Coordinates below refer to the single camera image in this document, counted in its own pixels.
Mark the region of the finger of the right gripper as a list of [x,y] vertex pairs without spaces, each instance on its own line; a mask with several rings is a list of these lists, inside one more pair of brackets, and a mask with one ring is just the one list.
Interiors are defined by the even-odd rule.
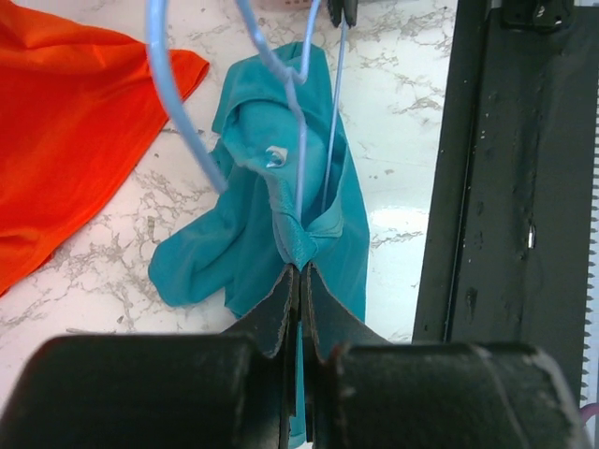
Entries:
[[357,24],[358,0],[328,0],[327,8],[334,27],[339,27],[343,22],[349,27]]

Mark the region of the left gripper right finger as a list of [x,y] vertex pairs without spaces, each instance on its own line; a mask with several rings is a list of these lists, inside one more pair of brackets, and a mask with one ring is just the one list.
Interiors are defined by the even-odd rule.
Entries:
[[316,448],[586,448],[558,364],[521,343],[393,344],[300,276],[305,416]]

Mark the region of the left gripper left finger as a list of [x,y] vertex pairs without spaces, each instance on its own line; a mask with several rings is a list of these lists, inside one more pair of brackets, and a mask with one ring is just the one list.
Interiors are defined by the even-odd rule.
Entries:
[[299,272],[219,334],[81,334],[43,343],[1,417],[5,448],[286,448]]

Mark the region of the teal t shirt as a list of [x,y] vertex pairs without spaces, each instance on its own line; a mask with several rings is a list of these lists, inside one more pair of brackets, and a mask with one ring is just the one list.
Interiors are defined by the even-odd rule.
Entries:
[[212,448],[344,443],[336,362],[364,329],[370,236],[317,46],[296,98],[305,158],[283,84],[255,56],[228,70],[212,129],[229,186],[149,266],[168,305],[223,291],[236,317],[222,334],[186,340],[177,376]]

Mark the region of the light blue wire hanger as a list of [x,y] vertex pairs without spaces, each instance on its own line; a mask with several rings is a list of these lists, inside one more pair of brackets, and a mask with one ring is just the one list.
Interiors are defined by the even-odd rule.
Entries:
[[[324,97],[323,92],[307,87],[311,52],[315,50],[312,45],[312,35],[319,5],[318,1],[314,1],[311,5],[304,40],[300,43],[300,67],[299,70],[295,70],[280,59],[275,51],[269,47],[265,37],[259,30],[250,3],[248,1],[238,3],[249,36],[257,48],[261,66],[273,78],[267,85],[285,90],[284,105],[294,114],[298,123],[299,164],[296,168],[295,211],[307,209],[307,205],[303,200],[305,199],[305,190],[308,187],[306,168],[308,122],[310,121],[308,106],[300,103],[298,93],[309,91],[315,92],[319,99]],[[153,83],[168,118],[173,122],[212,187],[217,193],[222,194],[227,189],[225,173],[217,166],[212,154],[207,151],[194,124],[188,117],[183,107],[183,98],[174,79],[167,43],[167,11],[168,3],[166,1],[148,1],[146,3],[145,36]],[[327,168],[322,182],[322,193],[319,195],[321,206],[314,212],[314,215],[324,214],[329,216],[332,214],[333,205],[338,204],[340,211],[352,218],[362,214],[364,206],[358,177],[338,111],[340,83],[341,80],[336,79],[331,104],[331,119],[325,123],[325,130],[329,139]]]

